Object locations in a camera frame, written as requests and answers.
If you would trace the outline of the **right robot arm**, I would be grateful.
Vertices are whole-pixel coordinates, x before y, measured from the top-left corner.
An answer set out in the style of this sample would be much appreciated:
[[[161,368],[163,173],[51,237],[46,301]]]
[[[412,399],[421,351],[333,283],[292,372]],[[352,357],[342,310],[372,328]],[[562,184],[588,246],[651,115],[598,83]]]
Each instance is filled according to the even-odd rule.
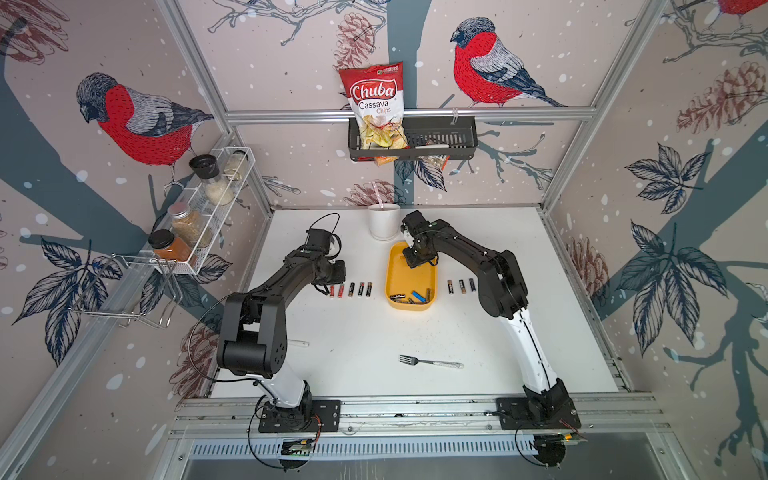
[[[552,368],[532,325],[528,288],[517,258],[509,250],[486,248],[459,233],[448,222],[428,221],[418,210],[401,224],[410,268],[435,264],[441,253],[468,268],[477,278],[477,294],[484,311],[499,318],[511,338],[527,399],[529,423],[544,426],[572,409],[564,382]]]

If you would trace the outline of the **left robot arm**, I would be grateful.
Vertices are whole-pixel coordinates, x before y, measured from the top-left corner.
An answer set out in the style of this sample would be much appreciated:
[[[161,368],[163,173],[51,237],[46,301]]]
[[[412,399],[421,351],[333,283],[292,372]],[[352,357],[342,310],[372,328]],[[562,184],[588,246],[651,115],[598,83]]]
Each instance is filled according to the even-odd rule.
[[[254,378],[271,397],[266,413],[297,430],[313,421],[308,383],[286,365],[287,307],[308,285],[328,296],[346,279],[345,262],[332,249],[341,239],[332,231],[310,228],[302,245],[289,252],[278,271],[261,285],[232,293],[224,302],[216,361],[235,376]]]

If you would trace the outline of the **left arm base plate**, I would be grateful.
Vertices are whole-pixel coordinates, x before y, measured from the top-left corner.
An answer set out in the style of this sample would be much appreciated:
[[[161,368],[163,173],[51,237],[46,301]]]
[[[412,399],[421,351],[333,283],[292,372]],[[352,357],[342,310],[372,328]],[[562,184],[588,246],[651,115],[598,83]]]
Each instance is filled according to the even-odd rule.
[[[295,408],[276,407],[267,402],[257,415],[259,433],[337,432],[340,400],[312,400]]]

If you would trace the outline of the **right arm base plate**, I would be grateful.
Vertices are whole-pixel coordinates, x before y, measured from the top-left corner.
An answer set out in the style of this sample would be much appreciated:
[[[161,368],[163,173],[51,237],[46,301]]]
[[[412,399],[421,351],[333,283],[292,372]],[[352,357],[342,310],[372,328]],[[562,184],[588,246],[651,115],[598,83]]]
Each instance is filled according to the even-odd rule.
[[[499,397],[495,399],[496,412],[503,430],[578,430],[581,420],[571,398],[553,408],[536,404],[526,397]]]

